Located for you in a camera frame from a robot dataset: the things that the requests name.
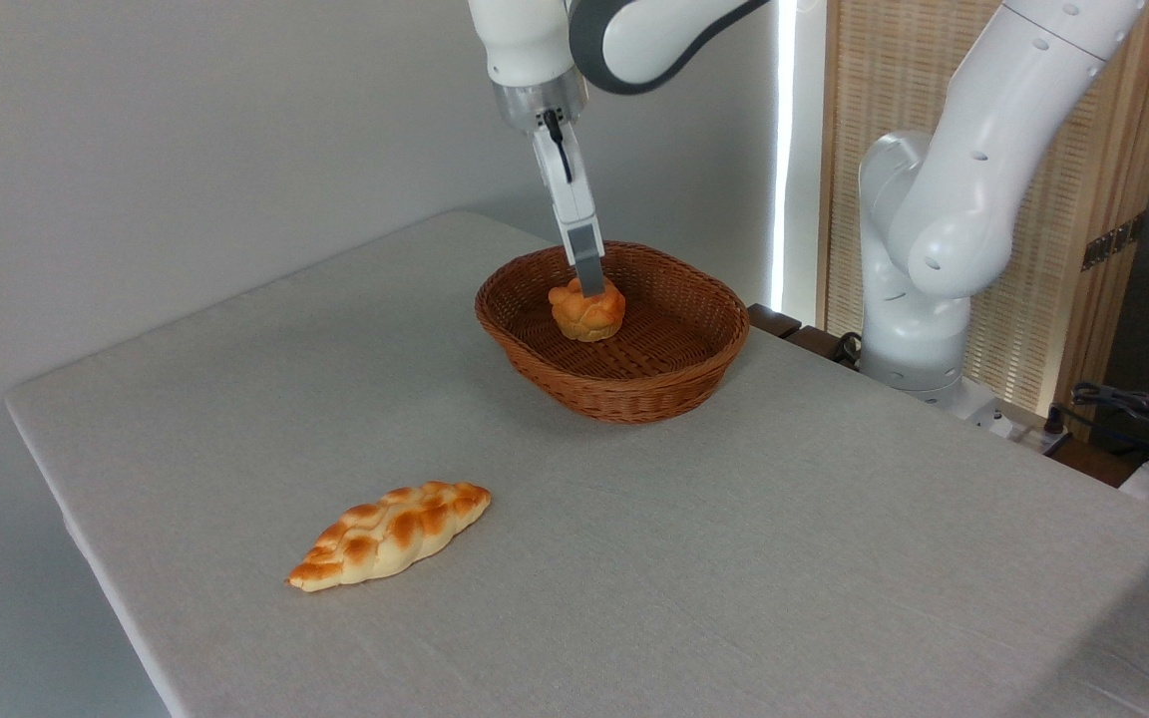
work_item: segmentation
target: gray tablecloth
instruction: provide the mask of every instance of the gray tablecloth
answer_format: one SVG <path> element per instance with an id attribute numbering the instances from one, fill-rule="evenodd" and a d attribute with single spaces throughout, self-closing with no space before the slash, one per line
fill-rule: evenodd
<path id="1" fill-rule="evenodd" d="M 753 332 L 701 408 L 569 412 L 472 314 L 533 237 L 449 214 L 10 392 L 177 715 L 1149 715 L 1149 504 Z M 284 586 L 355 503 L 492 508 Z"/>

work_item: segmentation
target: robotic arm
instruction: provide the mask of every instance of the robotic arm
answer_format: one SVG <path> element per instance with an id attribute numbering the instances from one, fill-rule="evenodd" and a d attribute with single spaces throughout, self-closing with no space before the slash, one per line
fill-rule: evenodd
<path id="1" fill-rule="evenodd" d="M 601 280 L 603 249 L 569 128 L 586 99 L 578 70 L 616 94 L 651 91 L 764 3 L 573 0 L 566 22 L 563 0 L 469 0 L 502 113 L 533 136 L 580 278 Z M 1040 157 L 1144 7 L 1004 0 L 956 70 L 935 132 L 892 132 L 867 150 L 858 172 L 863 373 L 989 426 L 994 395 L 962 376 L 970 298 L 1009 263 Z"/>
<path id="2" fill-rule="evenodd" d="M 703 44 L 769 0 L 469 0 L 506 122 L 527 132 L 552 194 L 565 258 L 585 296 L 606 291 L 606 246 L 573 123 L 584 78 L 641 94 L 679 72 Z"/>
<path id="3" fill-rule="evenodd" d="M 962 376 L 970 298 L 1009 263 L 1048 142 L 1144 7 L 1004 0 L 951 78 L 935 132 L 892 132 L 866 152 L 863 373 L 989 426 L 994 394 Z"/>

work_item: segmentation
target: braided bread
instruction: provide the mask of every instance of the braided bread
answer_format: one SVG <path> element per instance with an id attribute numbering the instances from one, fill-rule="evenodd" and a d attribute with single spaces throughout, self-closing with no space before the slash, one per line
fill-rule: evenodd
<path id="1" fill-rule="evenodd" d="M 610 339 L 624 325 L 624 295 L 610 283 L 610 277 L 606 277 L 606 294 L 584 296 L 583 285 L 576 277 L 569 285 L 548 291 L 548 303 L 553 306 L 556 327 L 565 339 Z"/>
<path id="2" fill-rule="evenodd" d="M 315 592 L 392 577 L 446 548 L 489 504 L 491 492 L 470 482 L 399 487 L 375 503 L 346 510 L 286 581 Z"/>

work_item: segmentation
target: wicker basket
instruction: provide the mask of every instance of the wicker basket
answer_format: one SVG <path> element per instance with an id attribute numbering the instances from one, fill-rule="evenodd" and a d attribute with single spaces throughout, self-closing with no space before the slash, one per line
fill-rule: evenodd
<path id="1" fill-rule="evenodd" d="M 478 319 L 517 372 L 585 417 L 643 424 L 702 404 L 743 349 L 746 306 L 648 246 L 608 241 L 602 269 L 626 299 L 624 326 L 610 339 L 571 341 L 553 322 L 548 289 L 574 277 L 561 246 L 498 269 L 478 291 Z"/>

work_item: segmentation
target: cable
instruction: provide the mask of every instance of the cable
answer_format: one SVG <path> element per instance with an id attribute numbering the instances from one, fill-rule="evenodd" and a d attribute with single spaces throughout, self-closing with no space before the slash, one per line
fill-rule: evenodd
<path id="1" fill-rule="evenodd" d="M 1126 433 L 1124 433 L 1121 431 L 1118 431 L 1118 429 L 1108 427 L 1108 426 L 1105 426 L 1105 424 L 1102 424 L 1102 423 L 1098 423 L 1098 422 L 1094 422 L 1094 419 L 1085 417 L 1085 415 L 1082 415 L 1082 414 L 1075 414 L 1075 412 L 1073 412 L 1071 410 L 1070 406 L 1065 406 L 1065 404 L 1054 404 L 1054 406 L 1056 406 L 1056 408 L 1058 410 L 1062 410 L 1063 414 L 1066 414 L 1067 417 L 1071 417 L 1071 418 L 1075 419 L 1077 422 L 1080 422 L 1081 424 L 1085 424 L 1085 426 L 1087 426 L 1087 427 L 1098 429 L 1098 431 L 1101 431 L 1101 432 L 1103 432 L 1103 433 L 1105 433 L 1108 435 L 1111 435 L 1113 438 L 1117 438 L 1117 440 L 1120 440 L 1120 441 L 1124 441 L 1124 442 L 1129 442 L 1132 445 L 1144 447 L 1144 449 L 1149 449 L 1149 440 L 1146 440 L 1144 438 L 1135 437 L 1135 435 L 1132 435 L 1132 434 L 1126 434 Z"/>
<path id="2" fill-rule="evenodd" d="M 840 341 L 835 345 L 835 350 L 831 353 L 833 362 L 849 361 L 851 364 L 858 363 L 858 354 L 862 353 L 863 335 L 858 332 L 845 332 L 840 335 Z"/>

